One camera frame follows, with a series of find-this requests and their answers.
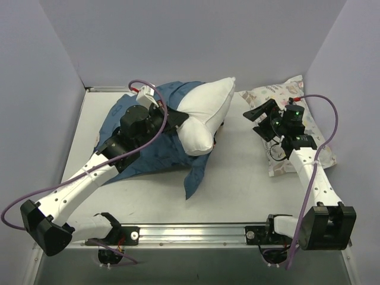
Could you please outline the white pillow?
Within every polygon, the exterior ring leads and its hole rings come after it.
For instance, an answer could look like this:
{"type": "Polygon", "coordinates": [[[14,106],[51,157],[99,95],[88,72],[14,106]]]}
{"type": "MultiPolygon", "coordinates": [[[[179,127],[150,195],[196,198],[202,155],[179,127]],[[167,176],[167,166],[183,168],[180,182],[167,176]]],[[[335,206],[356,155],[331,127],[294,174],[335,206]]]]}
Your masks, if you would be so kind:
{"type": "Polygon", "coordinates": [[[178,137],[189,156],[208,154],[214,147],[214,135],[224,121],[235,93],[235,78],[204,83],[189,91],[177,111],[189,118],[178,129],[178,137]]]}

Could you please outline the blue letter-print pillowcase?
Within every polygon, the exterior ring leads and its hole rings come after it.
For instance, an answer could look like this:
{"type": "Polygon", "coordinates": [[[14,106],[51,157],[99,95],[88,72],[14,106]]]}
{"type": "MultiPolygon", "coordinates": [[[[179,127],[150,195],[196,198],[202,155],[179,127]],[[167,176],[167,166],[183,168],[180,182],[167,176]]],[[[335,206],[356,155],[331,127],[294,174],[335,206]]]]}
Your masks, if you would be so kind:
{"type": "MultiPolygon", "coordinates": [[[[189,97],[189,92],[202,85],[204,85],[204,83],[201,81],[187,83],[175,81],[160,85],[157,89],[163,96],[167,107],[178,110],[182,100],[189,97]]],[[[100,128],[98,142],[93,150],[94,153],[98,152],[106,140],[119,130],[120,119],[127,109],[137,104],[135,95],[124,94],[118,99],[111,107],[100,128]]],[[[204,178],[205,167],[209,156],[209,154],[189,156],[185,153],[177,133],[161,134],[158,139],[148,147],[142,149],[139,154],[134,154],[123,159],[123,162],[130,159],[134,159],[134,161],[129,166],[124,167],[121,173],[116,177],[108,180],[107,183],[113,183],[137,175],[164,171],[175,166],[188,166],[191,169],[185,177],[183,184],[185,188],[185,198],[189,199],[197,191],[204,178]]]]}

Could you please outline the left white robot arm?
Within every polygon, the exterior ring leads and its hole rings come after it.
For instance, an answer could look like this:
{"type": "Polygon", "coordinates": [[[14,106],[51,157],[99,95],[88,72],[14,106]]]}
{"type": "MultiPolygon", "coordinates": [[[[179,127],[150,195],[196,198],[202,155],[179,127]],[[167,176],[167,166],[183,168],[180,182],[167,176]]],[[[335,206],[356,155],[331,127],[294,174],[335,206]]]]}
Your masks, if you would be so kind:
{"type": "Polygon", "coordinates": [[[188,118],[188,114],[161,104],[127,108],[120,126],[74,177],[37,202],[28,199],[21,205],[27,233],[49,257],[78,240],[97,239],[108,245],[118,243],[124,233],[120,222],[111,214],[98,213],[80,220],[72,220],[71,214],[97,188],[136,161],[141,150],[162,132],[177,131],[188,118]]]}

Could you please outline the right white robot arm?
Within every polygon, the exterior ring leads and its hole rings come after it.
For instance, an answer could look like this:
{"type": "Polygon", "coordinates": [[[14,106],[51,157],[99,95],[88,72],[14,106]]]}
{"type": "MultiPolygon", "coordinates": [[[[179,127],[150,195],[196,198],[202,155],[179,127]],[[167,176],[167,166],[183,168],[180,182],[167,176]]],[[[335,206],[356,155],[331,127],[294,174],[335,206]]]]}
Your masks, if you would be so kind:
{"type": "Polygon", "coordinates": [[[285,159],[294,167],[305,197],[297,218],[275,216],[263,228],[265,239],[276,243],[291,238],[290,251],[336,250],[347,248],[356,221],[356,212],[335,193],[319,160],[321,149],[303,124],[304,107],[297,99],[281,109],[274,99],[247,111],[243,116],[255,122],[253,130],[266,142],[279,139],[285,159]]]}

